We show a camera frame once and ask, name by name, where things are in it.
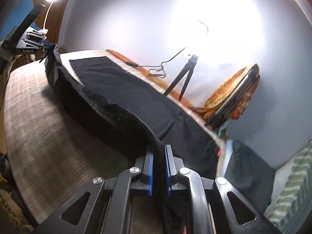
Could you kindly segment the folded dark clothes stack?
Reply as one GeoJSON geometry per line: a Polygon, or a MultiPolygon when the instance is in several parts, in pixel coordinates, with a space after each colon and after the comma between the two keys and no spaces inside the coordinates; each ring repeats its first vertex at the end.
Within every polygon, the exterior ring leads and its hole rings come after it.
{"type": "Polygon", "coordinates": [[[224,177],[261,213],[271,204],[275,170],[253,149],[227,139],[218,159],[216,177],[224,177]]]}

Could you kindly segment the black pants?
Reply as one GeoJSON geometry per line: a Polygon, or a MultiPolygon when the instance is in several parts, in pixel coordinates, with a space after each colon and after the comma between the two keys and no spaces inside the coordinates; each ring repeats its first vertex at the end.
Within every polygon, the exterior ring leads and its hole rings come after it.
{"type": "Polygon", "coordinates": [[[152,195],[165,233],[212,233],[205,184],[213,184],[218,144],[183,108],[109,57],[70,62],[76,80],[54,46],[45,73],[65,110],[79,124],[135,161],[136,173],[122,171],[97,193],[105,211],[99,233],[128,233],[135,197],[148,196],[141,182],[147,145],[153,149],[152,195]],[[168,196],[165,145],[171,145],[178,182],[168,196]]]}

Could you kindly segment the orange patterned cloth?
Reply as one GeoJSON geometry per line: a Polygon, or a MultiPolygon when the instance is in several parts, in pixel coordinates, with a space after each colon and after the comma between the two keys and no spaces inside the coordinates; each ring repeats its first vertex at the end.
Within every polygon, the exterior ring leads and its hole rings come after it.
{"type": "Polygon", "coordinates": [[[229,78],[221,86],[219,86],[212,93],[212,95],[206,100],[203,106],[203,108],[206,109],[206,112],[198,113],[203,118],[205,123],[207,121],[207,118],[213,113],[213,111],[215,111],[221,105],[221,102],[234,90],[234,88],[238,85],[238,82],[242,79],[244,75],[246,75],[247,68],[250,68],[250,67],[251,66],[246,66],[245,68],[239,70],[231,78],[229,78]]]}

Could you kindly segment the blue box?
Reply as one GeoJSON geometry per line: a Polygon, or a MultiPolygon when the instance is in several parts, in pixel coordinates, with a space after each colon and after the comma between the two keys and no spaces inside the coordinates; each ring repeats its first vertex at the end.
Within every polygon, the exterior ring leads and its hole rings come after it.
{"type": "Polygon", "coordinates": [[[15,26],[19,26],[25,17],[32,11],[34,8],[33,0],[21,0],[19,3],[14,7],[11,14],[7,18],[6,22],[4,23],[3,27],[1,28],[1,41],[3,41],[7,35],[11,32],[11,30],[15,26]]]}

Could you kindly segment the beige checked bed blanket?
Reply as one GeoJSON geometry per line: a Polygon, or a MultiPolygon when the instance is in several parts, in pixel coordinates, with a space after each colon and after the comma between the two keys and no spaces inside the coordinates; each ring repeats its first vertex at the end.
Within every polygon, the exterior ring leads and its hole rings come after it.
{"type": "Polygon", "coordinates": [[[13,176],[36,223],[42,223],[93,174],[116,174],[129,160],[77,124],[48,85],[44,65],[16,69],[4,108],[13,176]]]}

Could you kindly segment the orange bed sheet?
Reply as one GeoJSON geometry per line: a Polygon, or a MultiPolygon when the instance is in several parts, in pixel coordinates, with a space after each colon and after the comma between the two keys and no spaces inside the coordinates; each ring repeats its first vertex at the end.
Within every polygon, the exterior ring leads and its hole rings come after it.
{"type": "MultiPolygon", "coordinates": [[[[137,63],[135,63],[134,61],[130,60],[129,58],[125,57],[124,55],[118,53],[117,51],[114,50],[110,50],[110,49],[106,49],[106,51],[111,54],[112,56],[120,59],[121,61],[125,62],[125,63],[129,63],[130,65],[133,65],[135,67],[135,69],[137,71],[139,71],[144,77],[148,78],[149,81],[154,82],[156,85],[158,85],[159,87],[161,87],[163,90],[167,90],[168,88],[168,84],[165,83],[162,79],[160,79],[159,77],[153,77],[151,75],[150,72],[148,72],[145,68],[139,66],[137,63]]],[[[197,112],[197,113],[205,113],[206,109],[203,107],[194,107],[190,101],[188,101],[186,98],[182,98],[181,99],[181,103],[182,105],[184,105],[185,107],[197,112]]]]}

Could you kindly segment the green striped white pillow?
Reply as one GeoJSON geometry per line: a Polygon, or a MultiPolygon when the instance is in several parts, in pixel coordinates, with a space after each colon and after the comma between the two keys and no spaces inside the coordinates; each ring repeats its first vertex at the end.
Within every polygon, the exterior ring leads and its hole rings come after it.
{"type": "Polygon", "coordinates": [[[264,215],[281,233],[296,233],[311,212],[311,142],[277,169],[264,215]]]}

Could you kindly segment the black mini tripod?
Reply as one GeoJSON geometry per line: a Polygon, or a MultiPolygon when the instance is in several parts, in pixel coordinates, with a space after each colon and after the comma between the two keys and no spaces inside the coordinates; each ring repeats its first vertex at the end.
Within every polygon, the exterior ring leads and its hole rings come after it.
{"type": "Polygon", "coordinates": [[[178,100],[180,101],[183,98],[183,95],[187,89],[187,86],[190,82],[190,79],[192,77],[192,74],[194,72],[194,68],[197,64],[198,61],[198,56],[196,55],[192,55],[191,58],[188,60],[188,62],[186,63],[186,65],[182,68],[181,72],[179,72],[179,74],[175,77],[174,81],[168,86],[168,88],[165,90],[165,92],[163,93],[163,95],[167,96],[168,94],[170,94],[170,92],[172,92],[172,90],[174,89],[174,87],[178,84],[178,82],[181,81],[181,79],[187,75],[184,85],[182,87],[182,90],[180,92],[179,98],[178,100]]]}

